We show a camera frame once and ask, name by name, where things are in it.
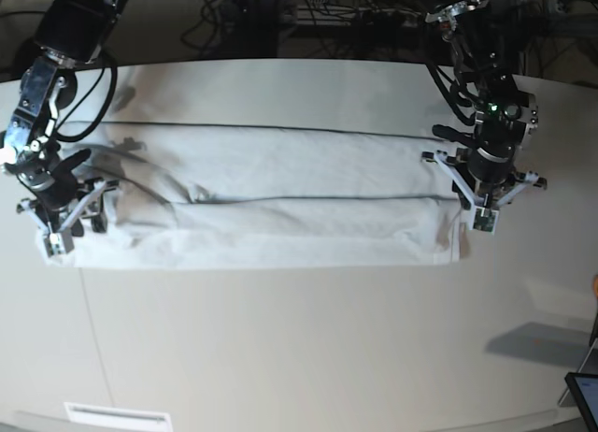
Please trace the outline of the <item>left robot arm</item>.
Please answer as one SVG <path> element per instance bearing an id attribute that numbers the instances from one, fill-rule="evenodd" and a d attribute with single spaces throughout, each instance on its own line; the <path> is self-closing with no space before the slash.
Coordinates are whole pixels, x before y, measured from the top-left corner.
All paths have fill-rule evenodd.
<path id="1" fill-rule="evenodd" d="M 506 60 L 505 36 L 491 0 L 416 0 L 427 25 L 452 48 L 453 79 L 444 83 L 432 61 L 425 65 L 448 106 L 467 131 L 436 124 L 435 137 L 457 144 L 454 153 L 426 151 L 452 181 L 471 230 L 493 233 L 501 209 L 524 190 L 544 189 L 545 178 L 520 172 L 515 161 L 538 126 L 534 95 L 522 91 Z"/>

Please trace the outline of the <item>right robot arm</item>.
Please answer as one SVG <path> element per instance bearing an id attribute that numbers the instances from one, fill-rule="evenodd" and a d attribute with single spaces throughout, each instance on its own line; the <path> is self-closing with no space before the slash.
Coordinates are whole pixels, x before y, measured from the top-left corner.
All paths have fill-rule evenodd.
<path id="1" fill-rule="evenodd" d="M 84 180 L 75 170 L 92 155 L 83 148 L 63 157 L 61 146 L 80 142 L 107 114 L 118 82 L 118 66 L 104 45 L 128 0 L 53 0 L 37 27 L 41 53 L 26 69 L 7 129 L 1 136 L 1 168 L 31 194 L 18 212 L 36 223 L 46 255 L 73 251 L 88 220 L 95 233 L 107 230 L 104 195 L 118 187 L 115 180 Z M 75 99 L 76 69 L 101 60 L 110 69 L 107 95 L 98 114 L 81 133 L 65 136 L 60 113 Z"/>

